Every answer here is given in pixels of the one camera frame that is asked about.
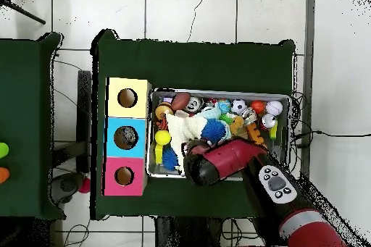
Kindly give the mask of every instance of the metal tray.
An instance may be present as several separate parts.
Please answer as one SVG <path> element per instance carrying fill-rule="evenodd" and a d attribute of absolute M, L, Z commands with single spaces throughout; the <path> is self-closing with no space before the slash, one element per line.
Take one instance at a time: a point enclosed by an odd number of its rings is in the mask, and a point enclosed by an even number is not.
<path fill-rule="evenodd" d="M 282 113 L 278 116 L 278 129 L 277 138 L 275 145 L 272 146 L 269 133 L 261 131 L 261 135 L 264 138 L 264 142 L 267 144 L 268 149 L 272 154 L 280 161 L 287 162 L 288 153 L 288 136 L 291 129 L 291 98 L 286 95 L 278 94 L 266 94 L 266 93 L 238 93 L 238 92 L 227 92 L 227 91 L 195 91 L 186 89 L 172 89 L 172 88 L 155 88 L 150 93 L 150 109 L 149 109 L 149 123 L 148 123 L 148 136 L 147 136 L 147 152 L 146 152 L 146 171 L 151 177 L 166 177 L 166 178 L 184 178 L 178 171 L 169 171 L 165 169 L 161 164 L 156 164 L 154 147 L 156 145 L 154 141 L 154 134 L 158 131 L 155 121 L 156 115 L 154 110 L 159 105 L 160 99 L 163 97 L 173 97 L 177 93 L 188 92 L 192 96 L 201 98 L 226 98 L 229 100 L 243 99 L 249 104 L 253 100 L 261 101 L 272 101 L 278 100 L 283 105 Z M 241 175 L 236 173 L 227 180 L 241 180 Z"/>

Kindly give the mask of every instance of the green object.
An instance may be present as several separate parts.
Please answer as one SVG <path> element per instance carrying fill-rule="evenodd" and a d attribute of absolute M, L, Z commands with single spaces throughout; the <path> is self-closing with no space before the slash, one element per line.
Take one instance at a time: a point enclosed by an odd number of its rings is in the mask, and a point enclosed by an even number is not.
<path fill-rule="evenodd" d="M 226 114 L 221 114 L 219 120 L 225 121 L 229 125 L 233 122 L 233 118 L 229 118 Z"/>
<path fill-rule="evenodd" d="M 5 143 L 0 143 L 0 159 L 7 156 L 9 153 L 9 147 Z"/>
<path fill-rule="evenodd" d="M 61 219 L 49 200 L 51 169 L 50 65 L 62 36 L 38 41 L 0 39 L 0 141 L 11 148 L 0 167 L 0 216 Z"/>
<path fill-rule="evenodd" d="M 277 137 L 277 127 L 278 127 L 278 120 L 275 121 L 275 125 L 270 128 L 270 139 L 275 141 Z"/>
<path fill-rule="evenodd" d="M 93 82 L 98 79 L 98 125 L 97 129 L 92 127 L 97 136 L 96 194 L 91 194 L 96 218 L 107 214 L 261 215 L 254 193 L 246 193 L 243 183 L 236 181 L 202 188 L 186 179 L 149 177 L 142 196 L 102 196 L 105 82 L 106 77 L 122 77 L 146 79 L 153 88 L 291 95 L 294 48 L 293 41 L 280 45 L 126 41 L 117 40 L 110 30 L 101 31 L 92 48 L 92 53 L 97 54 L 93 65 L 99 63 L 99 72 L 93 71 Z"/>

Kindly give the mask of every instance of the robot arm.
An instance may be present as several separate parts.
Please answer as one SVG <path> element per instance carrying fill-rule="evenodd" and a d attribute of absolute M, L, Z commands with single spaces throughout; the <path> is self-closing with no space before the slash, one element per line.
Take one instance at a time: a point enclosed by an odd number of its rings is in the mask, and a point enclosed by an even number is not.
<path fill-rule="evenodd" d="M 259 199 L 269 224 L 283 246 L 348 247 L 322 217 L 295 179 L 261 146 L 242 138 L 211 149 L 193 146 L 184 159 L 185 176 L 196 185 L 213 185 L 242 171 L 247 190 Z M 269 243 L 263 226 L 257 233 Z"/>

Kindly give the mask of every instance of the white wall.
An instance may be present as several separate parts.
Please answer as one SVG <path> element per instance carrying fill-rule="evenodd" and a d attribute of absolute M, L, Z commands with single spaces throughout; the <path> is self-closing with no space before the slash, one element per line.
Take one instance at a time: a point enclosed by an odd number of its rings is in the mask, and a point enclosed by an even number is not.
<path fill-rule="evenodd" d="M 313 130 L 371 133 L 371 6 L 359 1 L 315 2 Z M 371 241 L 371 138 L 315 135 L 310 177 Z"/>

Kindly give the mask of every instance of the blue toy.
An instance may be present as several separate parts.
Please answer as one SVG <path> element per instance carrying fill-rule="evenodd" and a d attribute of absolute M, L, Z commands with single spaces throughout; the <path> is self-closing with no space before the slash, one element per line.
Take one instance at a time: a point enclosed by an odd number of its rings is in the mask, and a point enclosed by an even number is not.
<path fill-rule="evenodd" d="M 207 120 L 207 124 L 201 132 L 201 137 L 211 141 L 212 144 L 217 143 L 225 135 L 225 126 L 215 119 Z"/>
<path fill-rule="evenodd" d="M 219 99 L 217 103 L 222 114 L 230 112 L 230 101 L 228 99 Z"/>
<path fill-rule="evenodd" d="M 162 165 L 168 170 L 175 170 L 175 166 L 179 166 L 178 157 L 171 147 L 166 148 L 162 153 Z"/>

